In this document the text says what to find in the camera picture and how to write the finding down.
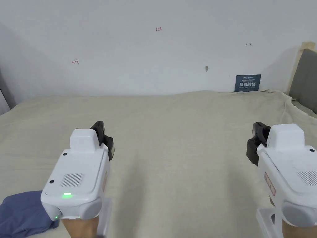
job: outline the red label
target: red label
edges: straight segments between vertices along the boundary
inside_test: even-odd
[[[105,178],[103,179],[102,191],[105,191],[106,183],[107,183],[108,174],[106,171]]]
[[[264,174],[264,179],[265,179],[266,183],[268,184],[268,187],[270,188],[273,196],[275,196],[275,193],[276,193],[275,187],[273,186],[273,184],[272,184],[272,182],[271,182],[271,180],[268,177],[268,174],[266,172]]]

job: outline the skin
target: skin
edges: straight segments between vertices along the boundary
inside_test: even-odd
[[[284,238],[316,238],[317,237],[317,227],[293,227],[282,221],[282,231]]]
[[[89,220],[61,220],[71,238],[95,238],[99,217]]]
[[[90,220],[62,220],[71,238],[96,238],[99,217]],[[293,227],[282,223],[284,238],[317,238],[317,227]]]

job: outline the beige bedsheet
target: beige bedsheet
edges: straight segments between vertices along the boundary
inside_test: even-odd
[[[245,155],[252,124],[297,123],[317,148],[317,119],[281,92],[37,98],[0,116],[1,201],[41,190],[73,129],[97,120],[116,146],[110,238],[261,237],[256,209],[270,202]]]

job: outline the mattress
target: mattress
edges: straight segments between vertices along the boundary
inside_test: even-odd
[[[307,113],[309,116],[312,116],[314,118],[317,118],[317,114],[315,114],[313,112],[313,110],[303,106],[302,104],[300,104],[298,101],[296,100],[292,100],[292,104],[296,107],[298,107],[300,110],[302,110],[303,112]]]
[[[116,146],[110,238],[261,237],[253,123],[296,123],[317,148],[317,119],[281,92],[35,98],[0,116],[0,199],[41,190],[72,131],[98,120]],[[61,223],[35,237],[69,235]]]

